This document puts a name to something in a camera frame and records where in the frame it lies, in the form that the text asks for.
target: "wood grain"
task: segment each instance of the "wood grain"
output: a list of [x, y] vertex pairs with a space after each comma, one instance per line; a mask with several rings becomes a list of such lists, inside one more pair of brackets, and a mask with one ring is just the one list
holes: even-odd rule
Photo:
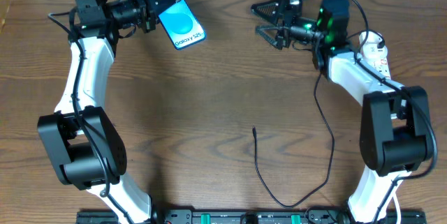
[[[275, 50], [254, 34], [253, 3], [266, 0], [187, 0], [207, 40], [177, 51], [161, 27], [121, 40], [108, 80], [106, 111], [125, 141], [128, 171], [156, 202], [197, 209], [279, 209], [256, 176], [259, 165], [284, 203], [320, 184], [330, 136], [314, 104], [318, 73], [311, 57]], [[320, 0], [305, 3], [315, 17]], [[359, 0], [371, 28], [386, 38], [393, 79], [421, 85], [439, 142], [436, 170], [405, 182], [402, 208], [423, 209], [444, 222], [447, 204], [447, 0]], [[66, 35], [46, 18], [73, 0], [13, 0], [0, 34], [0, 223], [73, 223], [80, 209], [105, 205], [57, 180], [38, 138], [39, 116], [52, 113], [68, 75]], [[362, 28], [351, 7], [350, 32]], [[342, 205], [364, 163], [360, 107], [341, 87], [322, 80], [321, 107], [335, 138], [327, 186], [304, 202]]]

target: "white cable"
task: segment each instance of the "white cable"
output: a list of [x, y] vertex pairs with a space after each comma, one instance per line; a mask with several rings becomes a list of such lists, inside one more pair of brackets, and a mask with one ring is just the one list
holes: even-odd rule
[[399, 202], [397, 201], [397, 196], [396, 193], [393, 194], [393, 201], [394, 201], [394, 206], [396, 208], [396, 214], [397, 214], [397, 218], [396, 218], [396, 224], [400, 224], [400, 206], [399, 206]]

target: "wooden tabletop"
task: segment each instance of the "wooden tabletop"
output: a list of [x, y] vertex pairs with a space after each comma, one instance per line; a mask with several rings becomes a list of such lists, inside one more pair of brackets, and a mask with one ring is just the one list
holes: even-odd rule
[[[162, 26], [121, 40], [108, 78], [106, 112], [128, 154], [127, 171], [155, 202], [196, 209], [280, 209], [254, 169], [253, 125], [265, 182], [284, 203], [325, 179], [330, 135], [312, 96], [318, 73], [308, 52], [276, 50], [249, 12], [267, 0], [187, 0], [207, 39], [177, 51]], [[321, 0], [305, 1], [316, 17]], [[435, 171], [404, 182], [401, 208], [445, 221], [447, 204], [447, 0], [359, 0], [386, 38], [392, 78], [428, 93], [439, 144]], [[67, 36], [46, 15], [74, 0], [13, 0], [0, 34], [0, 223], [74, 223], [97, 197], [62, 185], [40, 141], [39, 116], [52, 114], [71, 63]], [[351, 5], [349, 32], [363, 28]], [[317, 92], [335, 134], [330, 180], [303, 204], [340, 206], [365, 166], [361, 108], [322, 80]]]

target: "white plastic object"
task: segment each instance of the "white plastic object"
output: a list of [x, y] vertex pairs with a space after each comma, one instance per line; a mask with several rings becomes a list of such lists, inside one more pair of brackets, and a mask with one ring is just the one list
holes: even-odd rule
[[393, 195], [393, 201], [394, 201], [394, 207], [396, 208], [396, 224], [400, 224], [400, 221], [402, 220], [402, 215], [400, 213], [400, 206], [399, 202], [397, 201], [397, 195]]
[[[363, 32], [359, 35], [359, 42], [363, 42], [365, 39], [366, 32]], [[391, 79], [390, 67], [388, 65], [388, 48], [383, 46], [382, 48], [378, 47], [378, 44], [382, 41], [382, 38], [370, 31], [368, 35], [368, 39], [366, 43], [362, 46], [361, 53], [363, 55], [363, 59], [377, 71], [379, 71], [383, 76], [387, 79]]]
[[[360, 61], [370, 71], [379, 77], [384, 77], [382, 73], [367, 64], [365, 60], [361, 59]], [[394, 91], [364, 71], [354, 60], [353, 52], [342, 53], [331, 57], [329, 59], [328, 77], [332, 82], [341, 85], [360, 105], [363, 104], [363, 95], [365, 94], [373, 91], [382, 91], [383, 93]], [[403, 87], [402, 84], [392, 80], [388, 80], [387, 82], [397, 88]]]
[[[87, 191], [102, 199], [116, 213], [121, 224], [129, 224], [124, 214], [107, 197], [100, 196], [103, 189], [104, 184], [101, 184], [92, 186]], [[119, 178], [118, 184], [110, 185], [110, 196], [127, 212], [132, 222], [143, 223], [150, 219], [151, 198], [137, 186], [127, 172]]]
[[[88, 105], [101, 106], [105, 109], [105, 88], [107, 76], [114, 61], [113, 50], [104, 38], [89, 37], [79, 40], [85, 52], [85, 60], [82, 66], [78, 87], [78, 99], [80, 110]], [[62, 99], [57, 104], [54, 112], [61, 111], [62, 114], [73, 112], [71, 94], [75, 76], [80, 62], [79, 48], [75, 43], [71, 44], [71, 67]]]
[[[372, 222], [374, 220], [374, 215], [376, 214], [379, 205], [382, 203], [382, 200], [384, 199], [393, 180], [397, 177], [409, 176], [410, 174], [411, 172], [399, 171], [390, 172], [388, 175], [380, 177], [375, 171], [365, 166], [357, 189], [348, 200], [349, 209], [351, 210], [354, 220], [361, 223]], [[386, 208], [401, 183], [402, 180], [397, 182], [397, 185], [391, 192], [390, 197], [388, 197], [384, 206], [382, 207], [377, 220], [385, 218]]]

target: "wooden table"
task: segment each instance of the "wooden table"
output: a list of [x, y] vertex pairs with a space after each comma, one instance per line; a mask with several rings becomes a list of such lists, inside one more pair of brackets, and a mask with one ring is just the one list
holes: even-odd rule
[[[255, 35], [249, 7], [267, 0], [187, 0], [207, 32], [177, 51], [165, 31], [137, 34], [117, 47], [106, 112], [128, 152], [128, 172], [156, 202], [197, 209], [280, 209], [253, 162], [259, 137], [266, 183], [286, 204], [320, 184], [330, 135], [314, 103], [318, 73], [308, 52], [276, 50]], [[305, 2], [316, 17], [321, 0]], [[439, 143], [436, 170], [405, 182], [401, 207], [422, 208], [442, 223], [447, 204], [447, 0], [359, 0], [389, 49], [393, 79], [421, 85]], [[0, 223], [74, 223], [80, 209], [105, 209], [97, 197], [63, 186], [36, 131], [65, 87], [71, 53], [66, 34], [46, 18], [74, 0], [13, 0], [0, 34]], [[350, 33], [362, 29], [351, 7]], [[354, 192], [364, 163], [360, 106], [322, 80], [321, 107], [336, 144], [327, 186], [300, 208], [339, 206]]]

